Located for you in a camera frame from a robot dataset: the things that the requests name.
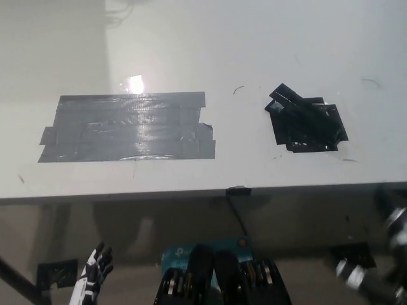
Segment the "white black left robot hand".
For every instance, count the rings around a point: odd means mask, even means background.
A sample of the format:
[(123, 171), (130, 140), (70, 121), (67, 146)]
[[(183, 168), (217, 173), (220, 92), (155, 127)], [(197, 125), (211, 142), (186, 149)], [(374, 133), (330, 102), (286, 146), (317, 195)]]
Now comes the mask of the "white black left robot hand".
[(113, 270), (112, 248), (105, 248), (105, 243), (100, 242), (90, 254), (85, 267), (82, 270), (80, 280), (85, 279), (88, 283), (99, 287), (103, 284), (106, 276)]

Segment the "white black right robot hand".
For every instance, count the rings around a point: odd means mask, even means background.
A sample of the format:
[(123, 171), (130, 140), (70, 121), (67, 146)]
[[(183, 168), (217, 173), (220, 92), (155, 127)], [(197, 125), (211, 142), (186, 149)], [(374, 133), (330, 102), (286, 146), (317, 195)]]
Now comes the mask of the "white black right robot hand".
[(346, 285), (380, 304), (406, 304), (406, 209), (396, 207), (385, 219), (395, 268), (385, 278), (342, 259), (336, 276)]

